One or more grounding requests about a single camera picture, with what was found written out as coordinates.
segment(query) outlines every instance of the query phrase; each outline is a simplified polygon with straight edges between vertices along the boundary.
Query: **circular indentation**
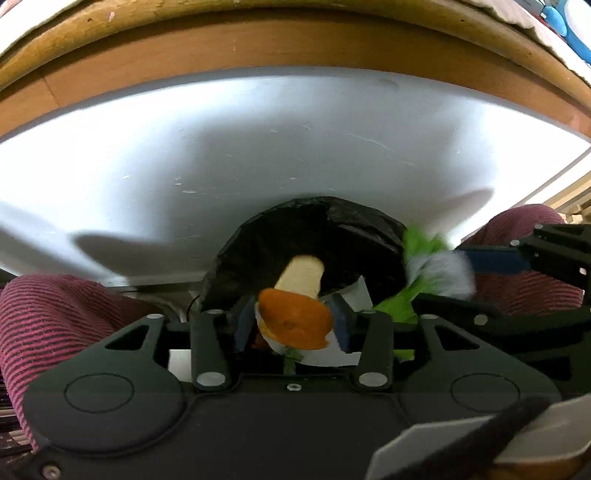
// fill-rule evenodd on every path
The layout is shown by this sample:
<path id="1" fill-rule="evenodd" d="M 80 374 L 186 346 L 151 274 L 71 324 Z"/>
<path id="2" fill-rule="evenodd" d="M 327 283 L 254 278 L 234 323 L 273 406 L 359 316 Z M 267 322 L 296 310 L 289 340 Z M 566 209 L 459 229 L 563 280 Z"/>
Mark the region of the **circular indentation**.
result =
<path id="1" fill-rule="evenodd" d="M 366 387 L 381 387 L 388 383 L 388 377 L 379 372 L 365 372 L 359 376 L 358 380 Z"/>
<path id="2" fill-rule="evenodd" d="M 451 391 L 456 402 L 479 413 L 501 411 L 519 400 L 517 385 L 499 375 L 466 375 L 452 384 Z"/>
<path id="3" fill-rule="evenodd" d="M 87 375 L 66 387 L 66 400 L 76 410 L 105 413 L 117 410 L 134 396 L 134 385 L 112 374 Z"/>
<path id="4" fill-rule="evenodd" d="M 202 387 L 219 387 L 226 381 L 226 376 L 220 372 L 204 372 L 197 376 L 197 383 Z"/>

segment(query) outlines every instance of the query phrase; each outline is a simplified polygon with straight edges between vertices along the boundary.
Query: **maroon striped cloth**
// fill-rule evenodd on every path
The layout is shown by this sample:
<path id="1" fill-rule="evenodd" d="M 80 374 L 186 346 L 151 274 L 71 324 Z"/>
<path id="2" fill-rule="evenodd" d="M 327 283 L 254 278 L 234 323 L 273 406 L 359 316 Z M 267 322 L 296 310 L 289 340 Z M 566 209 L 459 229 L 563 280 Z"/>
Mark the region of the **maroon striped cloth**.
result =
<path id="1" fill-rule="evenodd" d="M 562 219 L 541 205 L 519 207 L 493 218 L 465 244 L 508 245 L 527 236 L 536 223 Z M 477 298 L 506 313 L 571 309 L 582 292 L 538 273 L 515 277 L 477 275 Z M 69 275 L 28 275 L 0 293 L 0 369 L 18 419 L 31 380 L 111 333 L 154 313 L 157 307 L 113 294 L 101 285 Z"/>
<path id="2" fill-rule="evenodd" d="M 524 205 L 500 213 L 462 245 L 502 247 L 531 234 L 538 223 L 564 223 L 546 205 Z M 504 313 L 544 313 L 581 306 L 583 291 L 538 272 L 476 275 L 475 300 L 492 303 Z"/>
<path id="3" fill-rule="evenodd" d="M 26 275 L 0 291 L 0 369 L 33 446 L 22 414 L 27 385 L 45 370 L 157 311 L 158 307 L 70 275 Z"/>

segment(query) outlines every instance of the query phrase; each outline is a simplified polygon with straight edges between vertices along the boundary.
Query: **screw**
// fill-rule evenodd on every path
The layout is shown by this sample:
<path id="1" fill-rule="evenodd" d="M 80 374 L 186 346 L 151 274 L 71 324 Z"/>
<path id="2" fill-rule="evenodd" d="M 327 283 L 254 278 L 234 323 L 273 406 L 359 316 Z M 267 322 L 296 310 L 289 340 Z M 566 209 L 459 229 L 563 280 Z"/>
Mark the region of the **screw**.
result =
<path id="1" fill-rule="evenodd" d="M 47 480 L 57 480 L 61 477 L 61 470 L 57 465 L 48 463 L 41 469 L 41 474 L 43 477 L 47 478 Z"/>
<path id="2" fill-rule="evenodd" d="M 226 381 L 226 376 L 220 372 L 204 372 L 197 376 L 197 383 L 203 387 L 219 387 Z"/>
<path id="3" fill-rule="evenodd" d="M 366 387 L 381 387 L 388 383 L 388 377 L 379 372 L 365 372 L 359 376 L 359 383 Z"/>
<path id="4" fill-rule="evenodd" d="M 484 315 L 483 313 L 476 315 L 474 317 L 474 325 L 486 325 L 486 322 L 488 322 L 488 317 L 486 315 Z"/>

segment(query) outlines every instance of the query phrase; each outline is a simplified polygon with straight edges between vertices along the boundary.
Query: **green fabric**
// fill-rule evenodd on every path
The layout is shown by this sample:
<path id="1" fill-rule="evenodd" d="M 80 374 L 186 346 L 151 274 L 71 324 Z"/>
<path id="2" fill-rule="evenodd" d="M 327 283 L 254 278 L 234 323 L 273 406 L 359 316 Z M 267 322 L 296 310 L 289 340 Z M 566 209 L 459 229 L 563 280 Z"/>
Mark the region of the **green fabric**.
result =
<path id="1" fill-rule="evenodd" d="M 418 228 L 409 227 L 402 236 L 404 264 L 418 255 L 429 255 L 442 250 L 447 250 L 445 241 L 435 236 L 428 239 Z M 419 293 L 433 293 L 433 288 L 426 278 L 419 277 L 411 284 L 404 287 L 394 297 L 384 300 L 376 305 L 374 310 L 387 313 L 394 322 L 417 323 L 417 315 L 413 311 L 411 302 Z M 414 357 L 414 350 L 395 350 L 394 354 L 401 359 L 410 360 Z"/>

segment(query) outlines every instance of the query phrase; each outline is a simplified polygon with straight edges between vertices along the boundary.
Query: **wooden table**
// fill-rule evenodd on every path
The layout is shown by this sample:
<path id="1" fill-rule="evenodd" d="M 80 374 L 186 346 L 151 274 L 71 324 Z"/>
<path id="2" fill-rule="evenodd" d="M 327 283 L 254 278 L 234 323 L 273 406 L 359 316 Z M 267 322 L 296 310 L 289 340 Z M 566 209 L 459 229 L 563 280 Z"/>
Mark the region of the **wooden table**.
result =
<path id="1" fill-rule="evenodd" d="M 591 89 L 584 81 L 518 31 L 453 0 L 83 2 L 0 58 L 0 135 L 151 80 L 285 65 L 453 83 L 591 137 Z"/>

